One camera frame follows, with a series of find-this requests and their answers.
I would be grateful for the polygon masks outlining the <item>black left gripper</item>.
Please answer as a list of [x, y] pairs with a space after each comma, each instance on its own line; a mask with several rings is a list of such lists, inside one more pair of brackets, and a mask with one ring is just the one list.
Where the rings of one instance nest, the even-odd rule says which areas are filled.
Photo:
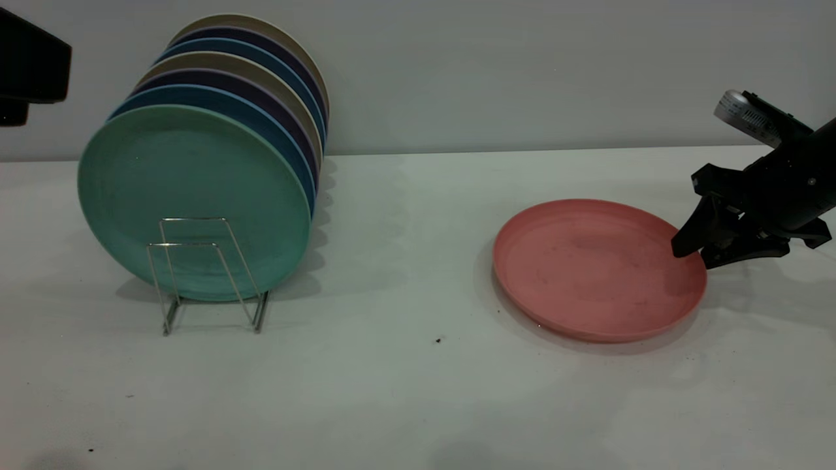
[[72, 47], [41, 27], [1, 9], [1, 126], [24, 126], [31, 104], [65, 101]]

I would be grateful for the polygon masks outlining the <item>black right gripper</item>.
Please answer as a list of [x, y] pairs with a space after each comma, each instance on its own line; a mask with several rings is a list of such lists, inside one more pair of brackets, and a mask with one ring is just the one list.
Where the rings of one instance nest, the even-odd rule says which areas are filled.
[[[744, 170], [705, 164], [692, 175], [698, 206], [671, 239], [675, 258], [701, 250], [708, 270], [782, 258], [789, 238], [818, 249], [832, 239], [823, 214], [834, 208], [834, 164], [784, 160]], [[764, 233], [769, 238], [759, 238]]]

